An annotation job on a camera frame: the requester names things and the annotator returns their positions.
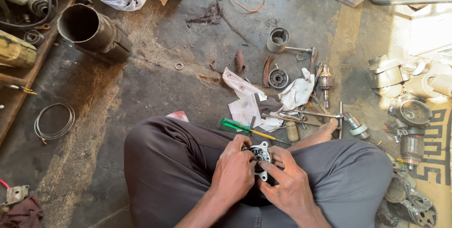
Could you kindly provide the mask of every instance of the hand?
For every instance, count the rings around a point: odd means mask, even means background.
[[[259,165],[273,176],[279,185],[271,186],[258,179],[257,185],[262,193],[299,227],[331,228],[320,208],[314,203],[306,172],[297,165],[291,153],[278,146],[269,148],[268,152],[272,154],[274,165],[266,161],[259,162]]]
[[[227,208],[244,198],[254,185],[256,157],[249,150],[241,151],[243,145],[250,147],[250,138],[237,134],[226,146],[213,173],[209,190],[222,198]]]

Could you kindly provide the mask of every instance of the coiled wire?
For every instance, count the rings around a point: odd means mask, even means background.
[[[57,133],[52,133],[52,134],[42,133],[39,128],[39,119],[41,118],[42,114],[47,109],[49,109],[50,107],[53,107],[53,106],[57,106],[57,105],[62,105],[69,110],[69,120],[67,121],[67,124],[65,125],[65,127],[63,129],[61,129]],[[63,103],[52,104],[52,105],[49,105],[49,106],[45,107],[44,109],[42,109],[42,111],[37,116],[37,118],[34,122],[34,132],[36,133],[36,135],[38,135],[41,138],[41,140],[45,144],[47,144],[45,142],[45,140],[54,140],[54,139],[57,139],[57,138],[63,136],[65,133],[67,133],[69,131],[69,129],[71,129],[72,125],[74,124],[75,119],[76,119],[76,113],[74,112],[74,109],[69,104],[63,104]]]

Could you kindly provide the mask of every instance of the wooden plank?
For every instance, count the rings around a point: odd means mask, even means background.
[[[58,35],[58,28],[57,28],[57,22],[58,18],[61,15],[61,12],[67,8],[68,6],[75,3],[76,0],[69,0],[68,3],[62,3],[62,1],[59,1],[60,7],[58,9],[58,13],[56,17],[49,22],[50,24],[50,30],[49,33],[46,35],[47,40],[45,40],[38,48],[37,48],[37,56],[36,56],[36,62],[34,66],[30,69],[30,71],[26,74],[25,79],[25,86],[26,88],[31,88],[31,85],[33,84],[34,79],[37,76],[37,73],[41,69],[42,63],[47,57],[47,54],[50,51],[50,48],[53,46],[53,43],[55,42],[55,39]],[[13,124],[13,121],[19,112],[20,106],[24,103],[25,98],[27,97],[27,94],[21,91],[16,90],[14,94],[9,96],[10,99],[8,100],[9,105],[5,105],[5,108],[1,110],[1,117],[0,117],[0,145],[3,142],[3,139],[6,137],[6,134],[8,133],[9,128]]]
[[[9,85],[16,85],[16,86],[25,86],[27,84],[26,80],[19,79],[13,76],[5,75],[0,73],[0,82],[9,84]]]

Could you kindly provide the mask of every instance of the wooden board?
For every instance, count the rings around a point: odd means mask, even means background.
[[[42,63],[47,57],[50,48],[58,35],[57,21],[61,12],[68,6],[75,3],[76,0],[58,0],[59,8],[56,17],[49,22],[50,29],[43,33],[46,40],[37,47],[36,62],[30,69],[0,69],[0,82],[14,85],[22,85],[26,88],[31,88],[37,73],[41,69]],[[14,90],[10,88],[0,89],[0,105],[4,105],[0,109],[0,145],[6,137],[9,128],[24,102],[28,94],[25,92]]]

